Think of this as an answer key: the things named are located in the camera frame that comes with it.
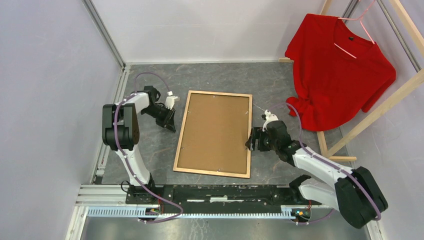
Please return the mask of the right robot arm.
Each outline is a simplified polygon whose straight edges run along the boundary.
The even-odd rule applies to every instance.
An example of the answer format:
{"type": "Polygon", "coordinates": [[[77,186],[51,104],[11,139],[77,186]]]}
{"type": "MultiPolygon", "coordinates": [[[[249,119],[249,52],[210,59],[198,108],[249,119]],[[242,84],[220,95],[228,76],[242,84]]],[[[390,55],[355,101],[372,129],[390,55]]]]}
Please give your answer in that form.
{"type": "Polygon", "coordinates": [[[357,229],[370,221],[379,221],[388,208],[367,168],[351,168],[323,157],[293,140],[281,120],[252,128],[245,145],[251,151],[273,151],[281,161],[307,172],[289,184],[288,196],[295,204],[315,201],[327,205],[357,229]]]}

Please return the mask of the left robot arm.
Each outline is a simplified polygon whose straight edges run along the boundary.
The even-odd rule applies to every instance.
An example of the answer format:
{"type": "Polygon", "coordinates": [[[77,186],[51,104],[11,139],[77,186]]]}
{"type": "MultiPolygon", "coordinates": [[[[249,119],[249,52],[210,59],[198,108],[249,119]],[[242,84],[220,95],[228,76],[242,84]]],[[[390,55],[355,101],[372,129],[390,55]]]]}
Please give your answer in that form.
{"type": "Polygon", "coordinates": [[[176,132],[175,103],[179,97],[172,91],[167,92],[165,102],[161,103],[161,93],[148,85],[142,91],[131,93],[118,103],[105,104],[102,107],[101,137],[121,159],[129,176],[127,193],[138,194],[145,204],[153,203],[157,198],[154,180],[146,168],[139,150],[139,115],[148,115],[156,125],[176,132]]]}

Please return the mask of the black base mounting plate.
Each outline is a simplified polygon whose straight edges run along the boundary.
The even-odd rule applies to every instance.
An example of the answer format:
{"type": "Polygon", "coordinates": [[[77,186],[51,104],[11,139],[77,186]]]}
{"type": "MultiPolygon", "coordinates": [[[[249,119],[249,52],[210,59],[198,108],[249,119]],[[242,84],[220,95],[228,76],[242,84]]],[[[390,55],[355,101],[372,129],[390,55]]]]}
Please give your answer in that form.
{"type": "Polygon", "coordinates": [[[307,208],[320,202],[306,200],[288,185],[155,185],[122,187],[130,205],[152,205],[159,214],[276,214],[282,206],[307,208]]]}

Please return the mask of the wooden clothes rack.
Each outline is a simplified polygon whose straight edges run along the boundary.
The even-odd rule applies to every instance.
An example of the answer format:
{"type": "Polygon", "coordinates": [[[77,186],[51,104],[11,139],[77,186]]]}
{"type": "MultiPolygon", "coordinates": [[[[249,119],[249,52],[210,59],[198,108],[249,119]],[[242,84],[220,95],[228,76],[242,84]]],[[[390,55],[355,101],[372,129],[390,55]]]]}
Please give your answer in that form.
{"type": "MultiPolygon", "coordinates": [[[[357,158],[354,156],[335,156],[336,152],[345,147],[350,141],[362,133],[366,128],[371,126],[376,120],[384,116],[390,109],[397,105],[401,100],[406,98],[411,94],[415,89],[424,83],[424,70],[419,65],[419,62],[416,60],[415,55],[408,46],[405,38],[398,29],[395,21],[391,17],[389,10],[385,6],[382,0],[377,1],[380,9],[383,11],[383,14],[391,26],[392,31],[394,32],[396,38],[401,44],[405,54],[407,55],[410,63],[414,67],[416,74],[406,81],[399,89],[397,89],[391,96],[384,100],[375,110],[369,113],[361,122],[359,122],[352,130],[350,130],[344,137],[341,138],[337,143],[335,143],[331,148],[327,147],[325,134],[322,131],[317,132],[317,139],[319,143],[320,152],[323,156],[336,161],[342,162],[353,162],[357,158]]],[[[408,36],[413,41],[416,48],[419,50],[420,54],[424,54],[424,37],[415,25],[413,19],[410,17],[408,11],[403,6],[400,0],[390,0],[391,7],[396,13],[397,17],[401,21],[403,27],[405,28],[408,36]]]]}

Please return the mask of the red t-shirt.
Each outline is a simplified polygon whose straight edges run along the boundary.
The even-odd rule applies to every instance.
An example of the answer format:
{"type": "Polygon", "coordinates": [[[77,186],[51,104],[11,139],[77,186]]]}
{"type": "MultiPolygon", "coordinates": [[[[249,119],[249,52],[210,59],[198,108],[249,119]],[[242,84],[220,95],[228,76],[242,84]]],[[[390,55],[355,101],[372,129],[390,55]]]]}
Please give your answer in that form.
{"type": "Polygon", "coordinates": [[[328,131],[368,112],[396,80],[379,46],[352,33],[336,16],[308,13],[289,43],[296,96],[290,115],[305,130],[328,131]]]}

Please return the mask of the pink clothes hanger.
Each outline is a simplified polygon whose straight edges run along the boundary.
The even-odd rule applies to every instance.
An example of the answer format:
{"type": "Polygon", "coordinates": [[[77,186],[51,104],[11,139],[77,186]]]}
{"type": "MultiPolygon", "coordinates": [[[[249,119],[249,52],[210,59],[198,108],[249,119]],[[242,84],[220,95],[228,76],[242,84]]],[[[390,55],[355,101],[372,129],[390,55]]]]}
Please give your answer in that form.
{"type": "Polygon", "coordinates": [[[334,19],[329,34],[329,49],[334,60],[363,63],[378,52],[376,40],[364,23],[375,1],[367,0],[366,3],[367,6],[361,10],[359,16],[334,19]]]}

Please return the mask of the aluminium rail frame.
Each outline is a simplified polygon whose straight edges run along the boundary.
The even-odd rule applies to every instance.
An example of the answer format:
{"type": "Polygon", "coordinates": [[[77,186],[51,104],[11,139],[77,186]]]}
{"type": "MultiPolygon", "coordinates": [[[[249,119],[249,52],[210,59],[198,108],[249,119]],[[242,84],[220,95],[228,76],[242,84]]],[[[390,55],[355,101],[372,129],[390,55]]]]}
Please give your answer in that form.
{"type": "MultiPolygon", "coordinates": [[[[254,127],[250,127],[248,131],[248,137],[250,136],[251,130],[254,127]]],[[[154,208],[152,205],[140,205],[140,204],[127,204],[126,203],[126,193],[121,189],[123,187],[127,187],[123,185],[97,185],[97,184],[89,184],[89,185],[82,185],[78,194],[78,200],[76,207],[79,210],[83,211],[83,216],[88,217],[88,209],[89,207],[147,207],[152,208],[150,211],[154,212],[154,208]]],[[[282,208],[290,208],[291,209],[291,215],[295,217],[295,219],[281,219],[281,220],[287,220],[291,222],[292,224],[296,226],[309,226],[314,223],[313,220],[310,218],[304,218],[304,215],[309,215],[311,209],[314,206],[309,207],[294,207],[294,206],[281,206],[282,208]]],[[[315,207],[325,207],[330,210],[331,213],[338,212],[337,210],[334,210],[328,205],[325,205],[323,203],[320,203],[320,205],[317,205],[315,207]]],[[[164,223],[167,221],[172,221],[178,218],[179,215],[182,215],[183,213],[176,213],[174,216],[167,217],[167,218],[137,218],[138,222],[143,224],[158,224],[158,223],[164,223]]],[[[214,220],[242,220],[242,219],[230,219],[230,218],[194,218],[194,219],[214,219],[214,220]]]]}

